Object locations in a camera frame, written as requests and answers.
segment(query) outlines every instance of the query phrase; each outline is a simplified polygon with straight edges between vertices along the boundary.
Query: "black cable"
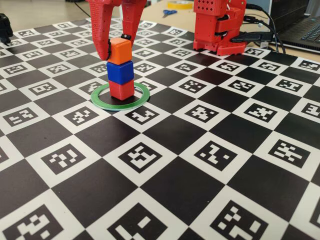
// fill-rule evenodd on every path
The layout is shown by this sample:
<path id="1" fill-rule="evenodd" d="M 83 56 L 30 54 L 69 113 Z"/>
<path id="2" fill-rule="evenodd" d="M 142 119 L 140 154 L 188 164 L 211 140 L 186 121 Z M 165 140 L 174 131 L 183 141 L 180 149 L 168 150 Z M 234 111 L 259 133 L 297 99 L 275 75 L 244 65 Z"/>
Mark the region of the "black cable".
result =
<path id="1" fill-rule="evenodd" d="M 84 12 L 89 18 L 91 18 L 91 16 L 90 16 L 85 10 L 83 10 L 75 1 L 74 1 L 74 4 L 75 4 L 82 12 Z"/>

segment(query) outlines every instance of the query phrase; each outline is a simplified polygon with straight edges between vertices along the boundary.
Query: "white square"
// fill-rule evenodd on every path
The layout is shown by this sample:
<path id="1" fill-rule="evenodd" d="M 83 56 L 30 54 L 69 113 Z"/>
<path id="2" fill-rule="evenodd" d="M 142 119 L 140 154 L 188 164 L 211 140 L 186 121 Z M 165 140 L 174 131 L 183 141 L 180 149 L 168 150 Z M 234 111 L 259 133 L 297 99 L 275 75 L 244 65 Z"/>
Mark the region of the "white square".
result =
<path id="1" fill-rule="evenodd" d="M 205 112 L 205 109 L 207 108 L 209 110 L 212 111 L 212 113 L 215 114 L 215 116 L 210 119 L 207 122 L 201 121 L 198 118 L 194 118 L 192 116 L 187 115 L 186 113 L 191 111 L 192 109 L 194 109 L 194 115 L 195 116 L 205 116 L 206 118 L 209 118 L 208 115 L 210 114 L 209 112 Z M 191 103 L 189 103 L 188 105 L 184 106 L 183 108 L 179 109 L 178 111 L 176 111 L 173 115 L 186 120 L 198 127 L 201 127 L 207 131 L 209 131 L 210 129 L 212 129 L 215 125 L 217 125 L 218 123 L 220 123 L 223 119 L 225 119 L 228 115 L 230 114 L 230 112 L 223 110 L 221 108 L 218 108 L 216 106 L 213 106 L 209 103 L 206 103 L 204 101 L 200 101 L 199 99 L 196 99 L 194 101 L 192 101 Z"/>
<path id="2" fill-rule="evenodd" d="M 320 204 L 319 201 L 320 187 L 310 182 L 290 220 L 292 226 L 314 239 L 319 239 L 320 227 L 310 221 L 315 213 L 315 208 Z"/>
<path id="3" fill-rule="evenodd" d="M 195 84 L 194 89 L 190 87 L 190 83 Z M 193 76 L 187 76 L 187 77 L 181 79 L 180 81 L 177 81 L 176 83 L 172 84 L 170 86 L 170 88 L 197 99 L 197 98 L 200 98 L 205 93 L 209 92 L 215 86 L 216 85 L 214 85 L 212 83 L 202 81 L 202 80 L 197 79 Z"/>
<path id="4" fill-rule="evenodd" d="M 168 40 L 163 41 L 163 43 L 175 46 L 177 48 L 180 48 L 180 47 L 183 47 L 185 45 L 193 43 L 193 41 L 190 41 L 190 40 L 187 40 L 187 39 L 183 39 L 183 38 L 179 38 L 179 37 L 174 37 L 174 38 L 170 38 Z"/>
<path id="5" fill-rule="evenodd" d="M 160 41 L 158 40 L 154 40 L 154 39 L 150 39 L 150 38 L 140 38 L 134 41 L 134 44 L 143 48 L 148 48 L 152 45 L 158 44 L 160 43 Z"/>
<path id="6" fill-rule="evenodd" d="M 140 113 L 137 113 L 137 111 L 139 111 L 139 108 L 136 108 L 133 110 L 130 109 L 130 110 L 118 111 L 113 116 L 141 133 L 151 128 L 152 126 L 156 125 L 157 123 L 161 122 L 166 117 L 170 116 L 170 113 L 162 110 L 161 108 L 155 105 L 152 105 L 149 102 L 146 102 L 142 107 L 147 108 L 146 111 L 151 112 L 150 114 L 154 114 L 153 112 L 155 112 L 155 114 L 158 114 L 158 115 L 154 118 L 151 118 L 151 120 L 148 120 L 149 113 L 145 112 L 145 115 L 141 115 Z M 132 115 L 132 117 L 137 119 L 138 122 L 129 118 L 126 115 Z"/>
<path id="7" fill-rule="evenodd" d="M 29 63 L 22 61 L 16 64 L 12 64 L 9 66 L 4 66 L 0 68 L 0 75 L 4 77 L 5 79 L 19 75 L 24 74 L 27 72 L 30 72 L 32 70 L 35 70 L 36 68 Z"/>
<path id="8" fill-rule="evenodd" d="M 56 76 L 66 74 L 77 69 L 79 68 L 66 61 L 62 61 L 49 66 L 41 67 L 38 70 L 47 75 L 48 77 L 54 78 Z"/>
<path id="9" fill-rule="evenodd" d="M 13 90 L 16 90 L 16 87 L 13 86 L 7 79 L 0 80 L 0 95 Z"/>
<path id="10" fill-rule="evenodd" d="M 38 209 L 46 209 L 48 210 L 48 215 L 46 215 L 44 212 L 39 212 L 38 217 L 41 216 L 41 220 L 44 221 L 44 224 L 39 223 L 39 226 L 37 225 L 37 229 L 35 226 L 32 228 L 32 226 L 29 227 L 29 231 L 27 231 L 27 234 L 30 234 L 29 236 L 41 234 L 43 236 L 52 234 L 52 232 L 42 229 L 47 227 L 51 221 L 57 221 L 59 225 L 62 227 L 62 230 L 54 236 L 55 240 L 66 240 L 66 239 L 73 239 L 80 233 L 82 233 L 85 228 L 81 225 L 81 223 L 73 216 L 73 214 L 70 212 L 70 210 L 63 204 L 63 202 L 57 197 L 57 195 L 51 190 L 48 189 L 44 193 L 38 195 L 34 199 L 30 200 L 23 206 L 19 207 L 15 211 L 11 212 L 7 216 L 0 219 L 0 239 L 6 239 L 4 235 L 4 230 L 9 228 L 10 226 L 16 224 L 20 220 L 24 219 L 29 214 L 33 213 L 34 211 L 37 211 Z M 28 225 L 30 223 L 30 220 L 24 222 L 24 226 Z M 16 229 L 18 233 L 23 236 L 23 233 Z"/>
<path id="11" fill-rule="evenodd" d="M 320 103 L 317 101 L 301 98 L 290 113 L 320 123 Z"/>
<path id="12" fill-rule="evenodd" d="M 225 237 L 214 230 L 210 225 L 226 207 L 229 201 L 233 201 L 240 205 L 242 208 L 268 224 L 260 240 L 275 240 L 282 238 L 287 229 L 288 222 L 227 185 L 224 186 L 218 195 L 193 221 L 190 228 L 205 240 L 225 240 Z"/>
<path id="13" fill-rule="evenodd" d="M 31 42 L 31 44 L 33 44 L 37 48 L 41 49 L 41 48 L 45 48 L 45 47 L 50 47 L 50 46 L 61 44 L 61 42 L 56 40 L 56 39 L 54 39 L 54 38 L 47 38 L 47 39 L 43 39 L 43 40 L 33 41 L 33 42 Z"/>
<path id="14" fill-rule="evenodd" d="M 50 55 L 50 53 L 41 48 L 16 54 L 16 56 L 23 61 L 29 61 L 29 60 L 41 58 L 48 55 Z"/>
<path id="15" fill-rule="evenodd" d="M 284 70 L 286 70 L 289 66 L 283 65 L 278 62 L 268 61 L 264 59 L 260 59 L 255 63 L 251 64 L 250 67 L 254 69 L 259 69 L 271 74 L 280 75 Z"/>
<path id="16" fill-rule="evenodd" d="M 242 70 L 246 69 L 248 66 L 242 65 L 237 62 L 228 61 L 225 59 L 216 61 L 215 63 L 211 64 L 208 68 L 230 74 L 230 75 L 237 75 Z"/>
<path id="17" fill-rule="evenodd" d="M 108 211 L 97 221 L 86 228 L 87 232 L 94 239 L 108 239 L 116 240 L 116 238 L 108 231 L 108 228 L 112 226 L 118 219 L 125 215 L 130 209 L 132 209 L 136 204 L 141 204 L 145 209 L 147 209 L 153 216 L 160 220 L 163 224 L 167 226 L 165 231 L 159 236 L 157 240 L 169 240 L 178 239 L 188 226 L 182 222 L 179 218 L 173 215 L 169 210 L 159 204 L 151 196 L 145 193 L 140 188 L 137 188 L 124 200 L 122 200 L 113 209 Z"/>
<path id="18" fill-rule="evenodd" d="M 276 76 L 267 86 L 299 97 L 303 97 L 312 87 L 309 83 L 281 75 Z"/>
<path id="19" fill-rule="evenodd" d="M 14 124 L 12 126 L 7 122 L 5 118 L 7 118 L 6 117 L 7 115 L 10 115 L 13 113 L 16 113 L 16 115 L 13 115 L 10 117 L 11 122 Z M 23 122 L 23 118 L 21 118 L 19 115 L 25 115 L 24 118 L 26 119 L 26 121 Z M 24 105 L 17 106 L 10 110 L 1 112 L 0 113 L 0 129 L 4 134 L 8 135 L 14 131 L 17 131 L 19 129 L 35 124 L 48 117 L 50 117 L 48 113 L 46 113 L 42 108 L 40 108 L 37 104 L 31 101 Z"/>
<path id="20" fill-rule="evenodd" d="M 218 146 L 216 146 L 219 145 L 236 154 L 235 158 L 233 158 L 223 170 L 220 170 L 216 168 L 214 164 L 209 164 L 208 162 L 195 156 L 197 152 L 199 152 L 210 142 L 214 143 L 216 150 L 219 150 L 217 148 Z M 233 145 L 210 132 L 207 132 L 196 142 L 190 145 L 186 150 L 184 150 L 179 156 L 206 174 L 209 174 L 211 177 L 224 184 L 227 184 L 230 179 L 239 171 L 239 169 L 247 162 L 251 155 L 251 153 L 243 150 L 242 148 L 239 148 L 238 146 Z"/>
<path id="21" fill-rule="evenodd" d="M 46 32 L 46 33 L 43 33 L 42 35 L 44 35 L 48 38 L 54 39 L 54 38 L 70 35 L 70 33 L 67 31 L 63 31 L 63 30 L 57 30 L 57 31 Z"/>
<path id="22" fill-rule="evenodd" d="M 88 53 L 78 49 L 78 48 L 71 48 L 68 50 L 58 51 L 53 53 L 56 57 L 60 58 L 63 61 L 68 61 L 71 59 L 76 59 L 82 56 L 87 55 Z"/>
<path id="23" fill-rule="evenodd" d="M 178 59 L 187 59 L 187 58 L 190 58 L 190 57 L 198 54 L 198 52 L 193 51 L 193 50 L 189 50 L 189 49 L 185 49 L 185 48 L 181 48 L 181 47 L 177 47 L 177 48 L 174 48 L 172 50 L 165 52 L 164 54 L 172 56 L 174 58 L 178 58 Z"/>
<path id="24" fill-rule="evenodd" d="M 187 30 L 172 26 L 168 30 L 162 32 L 162 34 L 171 36 L 173 38 L 178 38 L 182 35 L 185 35 L 187 32 Z"/>
<path id="25" fill-rule="evenodd" d="M 246 114 L 245 111 L 247 111 L 252 105 L 258 105 L 259 107 L 261 106 L 262 108 L 259 108 L 259 111 L 261 112 L 251 111 L 251 114 Z M 279 123 L 285 118 L 288 112 L 278 107 L 266 104 L 262 101 L 249 98 L 247 101 L 241 104 L 233 112 L 233 114 L 241 118 L 247 119 L 255 124 L 261 125 L 265 128 L 274 130 L 279 125 Z M 256 114 L 259 114 L 263 118 L 267 118 L 267 119 L 268 119 L 268 115 L 273 115 L 273 114 L 274 115 L 268 121 L 265 121 L 265 120 L 262 120 L 261 118 L 254 117 Z"/>
<path id="26" fill-rule="evenodd" d="M 190 76 L 205 69 L 206 67 L 191 61 L 181 60 L 167 66 L 166 68 Z"/>
<path id="27" fill-rule="evenodd" d="M 261 89 L 263 89 L 265 85 L 255 81 L 247 80 L 242 77 L 232 76 L 228 80 L 221 83 L 219 87 L 251 98 Z"/>
<path id="28" fill-rule="evenodd" d="M 6 136 L 0 137 L 0 149 L 2 149 L 5 154 L 0 156 L 0 172 L 24 159 L 24 156 L 21 155 Z"/>
<path id="29" fill-rule="evenodd" d="M 310 152 L 309 156 L 306 158 L 302 167 L 294 165 L 294 161 L 298 161 L 299 159 L 304 159 L 305 156 L 299 155 L 294 150 L 288 149 L 288 147 L 283 145 L 283 147 L 278 147 L 275 151 L 272 151 L 274 146 L 280 142 L 289 143 L 290 145 L 295 146 L 295 148 L 301 148 L 305 151 Z M 320 150 L 316 149 L 312 146 L 304 144 L 300 141 L 297 141 L 288 136 L 282 135 L 278 132 L 273 131 L 267 139 L 260 145 L 260 147 L 255 151 L 254 155 L 277 165 L 293 174 L 298 175 L 301 178 L 306 179 L 307 181 L 311 181 L 313 178 L 319 164 L 320 164 Z M 292 160 L 292 163 L 283 160 L 283 157 L 291 157 L 295 158 Z"/>
<path id="30" fill-rule="evenodd" d="M 55 174 L 50 169 L 50 167 L 42 160 L 42 158 L 69 145 L 78 150 L 85 158 L 80 160 L 78 163 L 72 165 L 70 168 L 66 168 L 64 171 Z M 84 144 L 79 138 L 77 138 L 75 135 L 71 135 L 63 139 L 62 141 L 59 141 L 41 151 L 38 151 L 37 153 L 28 156 L 26 160 L 33 167 L 33 169 L 40 175 L 40 177 L 45 181 L 45 183 L 50 188 L 53 188 L 59 183 L 62 183 L 64 180 L 72 177 L 73 175 L 77 174 L 89 165 L 93 164 L 100 158 L 101 157 L 96 152 L 94 152 L 91 148 Z"/>
<path id="31" fill-rule="evenodd" d="M 142 77 L 153 74 L 164 67 L 153 62 L 142 60 L 133 64 L 133 71 Z"/>
<path id="32" fill-rule="evenodd" d="M 52 78 L 19 88 L 20 92 L 32 101 L 47 97 L 65 89 L 66 87 L 64 85 Z"/>
<path id="33" fill-rule="evenodd" d="M 92 111 L 92 113 L 96 113 L 98 116 L 94 117 L 93 119 L 88 120 L 87 122 L 84 122 L 80 125 L 75 125 L 73 124 L 71 121 L 69 121 L 65 116 L 67 114 L 70 114 L 72 112 L 75 112 L 83 107 L 87 107 L 88 109 L 90 109 Z M 92 126 L 93 124 L 96 124 L 98 122 L 100 122 L 103 119 L 106 119 L 107 117 L 111 116 L 109 113 L 107 113 L 106 111 L 102 110 L 101 108 L 98 108 L 96 106 L 94 106 L 91 102 L 89 101 L 85 101 L 83 103 L 80 103 L 76 106 L 73 106 L 71 108 L 68 108 L 67 110 L 64 110 L 62 112 L 59 112 L 55 115 L 53 115 L 52 117 L 58 121 L 58 123 L 60 123 L 62 126 L 64 126 L 66 129 L 68 129 L 72 134 L 76 134 L 90 126 Z"/>
<path id="34" fill-rule="evenodd" d="M 146 169 L 144 169 L 142 172 L 136 171 L 134 168 L 132 168 L 129 164 L 124 162 L 119 156 L 126 153 L 130 149 L 134 147 L 140 146 L 139 144 L 142 143 L 146 145 L 147 147 L 151 148 L 153 151 L 155 151 L 157 154 L 159 154 L 161 157 L 158 158 L 154 163 L 152 163 L 150 166 L 148 166 Z M 148 155 L 148 153 L 143 152 L 142 155 L 143 158 L 145 158 L 145 164 L 140 165 L 146 166 L 149 162 L 148 160 L 154 159 L 157 155 L 152 154 Z M 128 179 L 130 179 L 134 184 L 136 184 L 138 187 L 142 186 L 146 181 L 148 181 L 150 178 L 152 178 L 155 174 L 157 174 L 161 169 L 163 169 L 167 164 L 169 164 L 173 159 L 177 157 L 176 154 L 171 152 L 170 150 L 166 149 L 159 143 L 155 142 L 151 138 L 139 134 L 138 136 L 134 137 L 133 139 L 129 140 L 122 146 L 118 147 L 117 149 L 113 150 L 112 152 L 105 155 L 103 158 L 110 163 L 112 166 L 114 166 L 117 170 L 121 171 L 123 175 L 125 175 Z M 132 159 L 132 165 L 137 165 L 142 163 L 143 160 L 138 159 L 138 156 L 135 156 L 134 160 Z"/>

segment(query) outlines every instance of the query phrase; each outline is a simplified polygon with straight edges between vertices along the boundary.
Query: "stacked cubes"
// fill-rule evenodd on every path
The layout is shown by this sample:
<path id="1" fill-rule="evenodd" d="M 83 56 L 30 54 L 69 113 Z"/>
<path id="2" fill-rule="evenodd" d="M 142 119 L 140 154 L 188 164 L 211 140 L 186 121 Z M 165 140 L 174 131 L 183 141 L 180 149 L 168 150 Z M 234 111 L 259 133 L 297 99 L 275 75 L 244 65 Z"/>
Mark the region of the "stacked cubes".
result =
<path id="1" fill-rule="evenodd" d="M 131 41 L 116 37 L 110 42 L 111 56 L 106 64 L 110 95 L 123 101 L 135 93 Z"/>

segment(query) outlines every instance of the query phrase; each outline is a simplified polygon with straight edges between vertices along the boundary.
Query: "blue scissors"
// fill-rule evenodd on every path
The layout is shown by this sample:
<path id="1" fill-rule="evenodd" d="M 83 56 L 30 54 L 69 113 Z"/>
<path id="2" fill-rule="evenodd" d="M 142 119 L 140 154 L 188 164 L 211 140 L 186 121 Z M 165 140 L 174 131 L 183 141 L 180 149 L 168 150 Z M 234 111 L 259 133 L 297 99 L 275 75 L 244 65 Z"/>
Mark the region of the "blue scissors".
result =
<path id="1" fill-rule="evenodd" d="M 172 14 L 176 14 L 177 11 L 176 10 L 163 10 L 163 18 L 165 18 L 166 16 L 172 15 Z"/>

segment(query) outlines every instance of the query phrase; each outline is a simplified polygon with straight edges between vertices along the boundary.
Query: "green circle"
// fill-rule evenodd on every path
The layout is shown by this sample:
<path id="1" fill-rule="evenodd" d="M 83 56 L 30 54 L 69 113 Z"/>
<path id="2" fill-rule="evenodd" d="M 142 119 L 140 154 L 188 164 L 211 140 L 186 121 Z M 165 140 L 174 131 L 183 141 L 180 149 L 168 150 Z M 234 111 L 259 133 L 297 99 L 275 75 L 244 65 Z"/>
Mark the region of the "green circle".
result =
<path id="1" fill-rule="evenodd" d="M 109 110 L 109 111 L 123 111 L 123 110 L 138 108 L 142 106 L 146 101 L 148 101 L 150 97 L 150 91 L 145 85 L 138 82 L 134 83 L 134 87 L 142 91 L 142 97 L 135 102 L 132 102 L 129 104 L 123 104 L 123 105 L 112 105 L 112 104 L 105 103 L 104 101 L 101 101 L 99 98 L 99 94 L 103 90 L 109 88 L 109 83 L 107 83 L 105 85 L 99 86 L 93 91 L 93 93 L 91 94 L 92 103 L 96 105 L 98 108 Z"/>

